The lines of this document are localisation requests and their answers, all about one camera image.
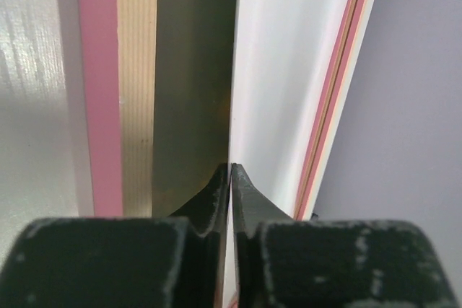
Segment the pink wooden picture frame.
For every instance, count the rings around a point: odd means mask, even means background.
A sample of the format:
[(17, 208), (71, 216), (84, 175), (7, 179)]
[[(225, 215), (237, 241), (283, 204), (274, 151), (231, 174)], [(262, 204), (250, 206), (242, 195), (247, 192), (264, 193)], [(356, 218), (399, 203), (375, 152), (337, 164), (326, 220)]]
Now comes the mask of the pink wooden picture frame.
[[(306, 219), (314, 209), (373, 2), (346, 3), (300, 172), (296, 219)], [(117, 0), (79, 0), (79, 10), (93, 203), (92, 211), (79, 212), (118, 217), (123, 213), (123, 165)]]

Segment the sunflower photo print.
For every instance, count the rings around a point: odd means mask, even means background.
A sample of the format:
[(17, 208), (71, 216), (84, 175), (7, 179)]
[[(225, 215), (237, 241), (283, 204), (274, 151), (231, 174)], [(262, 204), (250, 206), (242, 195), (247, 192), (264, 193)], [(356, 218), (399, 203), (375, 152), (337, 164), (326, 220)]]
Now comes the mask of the sunflower photo print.
[(287, 214), (351, 0), (157, 0), (152, 215), (222, 162)]

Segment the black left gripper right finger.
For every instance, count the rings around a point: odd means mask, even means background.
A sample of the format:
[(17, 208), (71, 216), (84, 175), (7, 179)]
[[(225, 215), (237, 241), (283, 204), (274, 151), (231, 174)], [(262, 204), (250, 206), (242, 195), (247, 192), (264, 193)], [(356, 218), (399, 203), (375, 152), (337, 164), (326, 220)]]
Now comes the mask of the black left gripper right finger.
[(266, 222), (290, 221), (292, 218), (255, 187), (241, 164), (232, 164), (231, 197), (237, 305), (266, 307), (263, 226)]

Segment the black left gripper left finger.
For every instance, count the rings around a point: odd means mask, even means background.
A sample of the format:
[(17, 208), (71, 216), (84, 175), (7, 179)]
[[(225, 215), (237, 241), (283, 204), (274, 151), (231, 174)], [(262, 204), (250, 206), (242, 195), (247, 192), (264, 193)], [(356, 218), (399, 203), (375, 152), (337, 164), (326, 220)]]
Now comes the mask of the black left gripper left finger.
[(228, 164), (222, 163), (205, 187), (172, 214), (188, 220), (174, 307), (222, 306), (229, 199)]

